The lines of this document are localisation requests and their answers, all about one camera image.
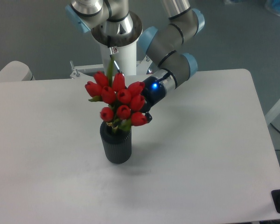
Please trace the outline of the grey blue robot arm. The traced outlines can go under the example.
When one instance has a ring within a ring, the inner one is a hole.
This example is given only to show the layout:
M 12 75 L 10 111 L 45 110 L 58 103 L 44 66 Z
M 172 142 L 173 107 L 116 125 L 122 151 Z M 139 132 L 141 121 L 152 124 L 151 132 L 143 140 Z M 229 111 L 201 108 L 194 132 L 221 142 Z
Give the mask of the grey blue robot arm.
M 100 45 L 105 70 L 112 63 L 114 71 L 128 76 L 146 73 L 149 64 L 136 63 L 137 46 L 157 66 L 158 70 L 145 80 L 142 111 L 146 113 L 197 72 L 196 59 L 176 49 L 205 24 L 203 14 L 187 0 L 164 0 L 162 5 L 169 19 L 163 30 L 144 29 L 127 0 L 73 0 L 65 8 L 74 26 L 83 33 L 91 32 Z

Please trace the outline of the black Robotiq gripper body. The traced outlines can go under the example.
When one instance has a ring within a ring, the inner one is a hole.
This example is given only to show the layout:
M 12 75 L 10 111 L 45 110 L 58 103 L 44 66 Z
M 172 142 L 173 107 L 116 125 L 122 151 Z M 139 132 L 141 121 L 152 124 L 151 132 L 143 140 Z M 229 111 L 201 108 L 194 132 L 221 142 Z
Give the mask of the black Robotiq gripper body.
M 145 87 L 141 95 L 145 98 L 145 103 L 141 112 L 149 112 L 150 109 L 166 96 L 166 89 L 161 81 L 156 77 L 150 76 L 144 81 Z

